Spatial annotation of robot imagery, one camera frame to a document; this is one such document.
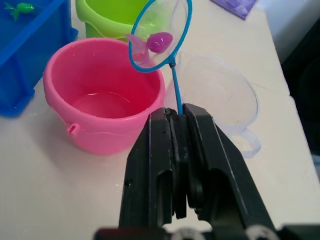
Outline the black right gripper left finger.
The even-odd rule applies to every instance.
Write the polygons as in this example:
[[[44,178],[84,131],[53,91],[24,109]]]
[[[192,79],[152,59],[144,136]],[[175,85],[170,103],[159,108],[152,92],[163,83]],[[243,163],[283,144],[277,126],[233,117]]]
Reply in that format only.
[[[170,108],[148,116],[126,160],[120,227],[161,228],[187,216],[185,122]]]

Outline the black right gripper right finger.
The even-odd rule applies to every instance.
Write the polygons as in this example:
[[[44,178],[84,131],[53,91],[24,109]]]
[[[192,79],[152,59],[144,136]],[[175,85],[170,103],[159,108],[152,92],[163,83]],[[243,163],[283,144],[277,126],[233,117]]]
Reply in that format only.
[[[214,232],[273,232],[274,224],[245,160],[213,117],[185,103],[172,123],[173,209],[177,219],[193,209]]]

